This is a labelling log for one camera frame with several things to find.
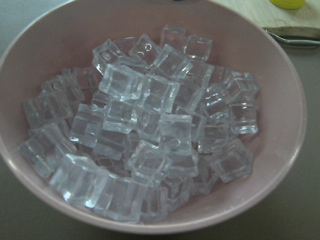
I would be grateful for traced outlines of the pile of clear ice cubes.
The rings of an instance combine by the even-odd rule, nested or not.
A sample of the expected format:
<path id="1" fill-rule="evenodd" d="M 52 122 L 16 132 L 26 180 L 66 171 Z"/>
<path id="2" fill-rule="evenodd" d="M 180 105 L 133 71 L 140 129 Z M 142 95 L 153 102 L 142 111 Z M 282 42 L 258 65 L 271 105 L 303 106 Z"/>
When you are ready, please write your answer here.
<path id="1" fill-rule="evenodd" d="M 67 203 L 119 222 L 152 222 L 249 176 L 259 86 L 208 64 L 213 40 L 165 25 L 107 40 L 92 65 L 65 68 L 23 102 L 20 154 Z"/>

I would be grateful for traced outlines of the pink bowl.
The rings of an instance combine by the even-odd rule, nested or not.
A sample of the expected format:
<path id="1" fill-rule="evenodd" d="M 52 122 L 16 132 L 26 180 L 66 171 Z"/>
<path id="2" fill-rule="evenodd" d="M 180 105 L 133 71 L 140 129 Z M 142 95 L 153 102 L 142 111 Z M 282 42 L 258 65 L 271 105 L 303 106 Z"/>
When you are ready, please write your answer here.
<path id="1" fill-rule="evenodd" d="M 20 155 L 29 124 L 22 102 L 41 82 L 67 67 L 86 67 L 92 50 L 107 39 L 147 34 L 160 39 L 164 25 L 177 25 L 212 38 L 212 64 L 254 75 L 259 87 L 256 136 L 246 145 L 254 153 L 250 176 L 195 197 L 168 218 L 150 224 L 117 222 L 73 207 L 57 195 Z M 300 78 L 282 48 L 260 26 L 210 0 L 75 0 L 57 5 L 29 24 L 0 60 L 0 154 L 35 195 L 20 196 L 24 207 L 46 203 L 84 223 L 130 234 L 163 235 L 218 224 L 250 209 L 287 175 L 302 147 L 307 105 Z"/>

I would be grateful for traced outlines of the half lemon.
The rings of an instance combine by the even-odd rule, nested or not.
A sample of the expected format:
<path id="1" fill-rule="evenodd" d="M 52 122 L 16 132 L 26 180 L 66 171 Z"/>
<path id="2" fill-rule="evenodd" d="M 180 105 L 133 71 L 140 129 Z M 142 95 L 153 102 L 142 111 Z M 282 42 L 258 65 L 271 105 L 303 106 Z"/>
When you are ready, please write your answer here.
<path id="1" fill-rule="evenodd" d="M 297 10 L 304 5 L 305 0 L 269 0 L 269 2 L 285 10 Z"/>

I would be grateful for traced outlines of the bamboo cutting board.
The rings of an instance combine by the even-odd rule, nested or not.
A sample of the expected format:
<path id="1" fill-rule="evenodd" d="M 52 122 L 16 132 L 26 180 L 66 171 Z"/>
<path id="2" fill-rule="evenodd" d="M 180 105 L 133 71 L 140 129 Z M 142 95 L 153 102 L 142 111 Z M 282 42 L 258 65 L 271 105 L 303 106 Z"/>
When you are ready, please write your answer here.
<path id="1" fill-rule="evenodd" d="M 278 36 L 320 38 L 318 0 L 306 0 L 299 9 L 283 9 L 269 0 L 218 0 L 217 3 Z"/>

